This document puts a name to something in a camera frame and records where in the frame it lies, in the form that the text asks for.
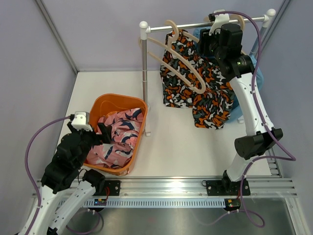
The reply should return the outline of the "pink shark print shorts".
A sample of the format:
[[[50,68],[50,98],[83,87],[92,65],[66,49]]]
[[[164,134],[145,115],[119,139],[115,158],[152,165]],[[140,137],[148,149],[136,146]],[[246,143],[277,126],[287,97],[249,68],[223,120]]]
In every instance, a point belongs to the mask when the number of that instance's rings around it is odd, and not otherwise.
[[[133,156],[143,118],[140,108],[101,117],[99,123],[112,127],[112,141],[91,149],[87,156],[88,164],[110,169],[124,167]]]

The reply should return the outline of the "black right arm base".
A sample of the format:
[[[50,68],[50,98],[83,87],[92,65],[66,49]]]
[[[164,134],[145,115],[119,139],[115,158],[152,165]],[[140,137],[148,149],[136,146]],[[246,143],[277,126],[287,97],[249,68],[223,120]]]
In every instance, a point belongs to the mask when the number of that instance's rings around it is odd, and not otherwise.
[[[242,191],[240,191],[241,182],[227,183],[225,180],[207,180],[205,187],[208,196],[250,196],[250,187],[248,181],[244,179]]]

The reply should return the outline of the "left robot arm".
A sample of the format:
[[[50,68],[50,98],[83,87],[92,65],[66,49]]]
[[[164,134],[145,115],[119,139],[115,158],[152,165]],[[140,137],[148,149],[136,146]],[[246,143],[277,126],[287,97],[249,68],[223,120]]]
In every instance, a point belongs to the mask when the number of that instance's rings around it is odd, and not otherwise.
[[[90,196],[100,195],[105,190],[105,176],[96,170],[88,170],[76,191],[58,207],[66,190],[79,175],[90,150],[104,141],[89,124],[70,121],[67,126],[71,133],[62,137],[51,163],[45,168],[41,187],[35,187],[37,205],[19,232],[21,235],[60,234]]]

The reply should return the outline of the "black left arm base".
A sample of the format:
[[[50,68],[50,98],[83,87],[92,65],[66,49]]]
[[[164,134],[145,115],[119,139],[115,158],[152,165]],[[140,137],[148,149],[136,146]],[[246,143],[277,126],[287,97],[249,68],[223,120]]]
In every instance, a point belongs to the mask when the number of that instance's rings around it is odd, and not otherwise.
[[[106,180],[96,185],[94,196],[119,196],[121,182],[119,180]]]

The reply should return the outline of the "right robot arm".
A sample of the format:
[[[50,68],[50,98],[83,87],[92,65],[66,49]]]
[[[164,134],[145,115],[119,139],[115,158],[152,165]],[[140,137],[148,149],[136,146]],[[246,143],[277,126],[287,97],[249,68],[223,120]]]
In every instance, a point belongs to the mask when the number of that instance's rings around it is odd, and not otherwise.
[[[253,78],[257,71],[250,56],[242,52],[243,32],[239,25],[225,23],[214,29],[200,31],[199,51],[214,57],[222,76],[230,83],[239,102],[246,126],[246,135],[235,139],[236,156],[220,180],[205,183],[209,196],[250,195],[246,174],[251,164],[283,137],[264,110],[258,86]]]

